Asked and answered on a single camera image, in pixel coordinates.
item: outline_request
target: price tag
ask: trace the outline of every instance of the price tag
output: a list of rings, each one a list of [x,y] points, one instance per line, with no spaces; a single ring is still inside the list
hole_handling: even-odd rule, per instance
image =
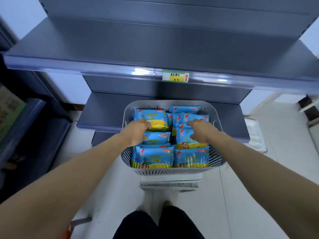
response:
[[[176,70],[163,70],[163,79],[166,81],[174,82],[188,82],[189,73]]]

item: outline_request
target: floor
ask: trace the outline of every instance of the floor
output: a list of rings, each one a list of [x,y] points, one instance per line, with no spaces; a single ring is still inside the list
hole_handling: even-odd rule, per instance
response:
[[[319,184],[319,156],[306,127],[304,114],[295,104],[270,103],[251,117],[259,121],[267,146],[266,155]],[[91,147],[94,131],[78,129],[74,120],[55,166]],[[143,201],[158,222],[162,202],[170,199],[194,221],[205,238],[288,238],[265,210],[254,201],[228,164],[204,173],[199,190],[186,193],[138,188],[140,176],[120,158],[75,218],[91,215],[93,221],[77,226],[72,239],[112,238],[122,219]]]

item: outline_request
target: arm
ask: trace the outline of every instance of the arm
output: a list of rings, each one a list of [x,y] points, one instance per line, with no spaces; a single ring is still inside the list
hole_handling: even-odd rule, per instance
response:
[[[319,186],[219,132],[205,120],[190,121],[191,138],[215,147],[250,195],[290,238],[319,238]]]
[[[127,147],[148,139],[151,124],[131,122],[116,134],[34,181],[0,205],[1,238],[60,238],[106,171]]]

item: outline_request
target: leg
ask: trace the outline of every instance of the leg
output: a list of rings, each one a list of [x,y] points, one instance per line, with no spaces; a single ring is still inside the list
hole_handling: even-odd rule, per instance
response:
[[[134,211],[123,219],[119,228],[116,230],[113,239],[122,238],[162,239],[158,226],[144,211]]]
[[[163,207],[159,229],[168,238],[204,239],[187,214],[173,205]]]

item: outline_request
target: white tray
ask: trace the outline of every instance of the white tray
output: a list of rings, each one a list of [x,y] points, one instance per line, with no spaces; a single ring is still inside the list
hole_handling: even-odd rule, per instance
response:
[[[123,125],[124,128],[134,119],[134,109],[163,109],[168,111],[171,105],[198,106],[202,108],[198,114],[210,115],[209,122],[212,123],[219,131],[222,127],[215,108],[205,101],[187,101],[187,100],[152,100],[152,101],[134,101],[129,104],[124,111]],[[131,167],[131,147],[126,148],[121,153],[123,162]],[[209,167],[204,168],[160,168],[160,169],[134,169],[141,175],[167,175],[167,174],[195,174],[209,170],[215,166],[225,163],[224,157],[212,146],[209,147]]]

